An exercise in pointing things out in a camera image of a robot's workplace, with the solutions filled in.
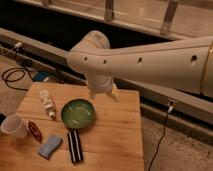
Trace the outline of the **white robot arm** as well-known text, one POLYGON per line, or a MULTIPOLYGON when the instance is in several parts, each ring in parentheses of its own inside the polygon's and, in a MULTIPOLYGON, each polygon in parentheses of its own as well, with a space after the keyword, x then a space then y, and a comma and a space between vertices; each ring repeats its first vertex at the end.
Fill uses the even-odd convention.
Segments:
POLYGON ((112 92, 120 78, 213 98, 213 36, 112 49, 91 31, 70 49, 67 65, 93 93, 112 92))

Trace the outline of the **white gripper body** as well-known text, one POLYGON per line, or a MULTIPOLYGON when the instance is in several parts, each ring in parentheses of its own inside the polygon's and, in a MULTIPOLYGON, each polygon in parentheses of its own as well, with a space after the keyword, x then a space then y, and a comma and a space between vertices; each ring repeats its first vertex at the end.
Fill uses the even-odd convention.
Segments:
POLYGON ((103 75, 86 74, 86 85, 94 93, 107 93, 113 88, 113 78, 103 75))

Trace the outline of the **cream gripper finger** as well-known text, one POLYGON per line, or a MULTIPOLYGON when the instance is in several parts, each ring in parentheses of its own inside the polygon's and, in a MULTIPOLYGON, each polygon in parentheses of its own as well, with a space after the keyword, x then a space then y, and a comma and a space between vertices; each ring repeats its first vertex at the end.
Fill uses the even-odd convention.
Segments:
POLYGON ((92 91, 92 90, 89 90, 89 97, 90 99, 95 99, 96 97, 96 92, 92 91))
POLYGON ((113 85, 112 90, 107 93, 107 96, 116 101, 119 100, 119 91, 116 85, 113 85))

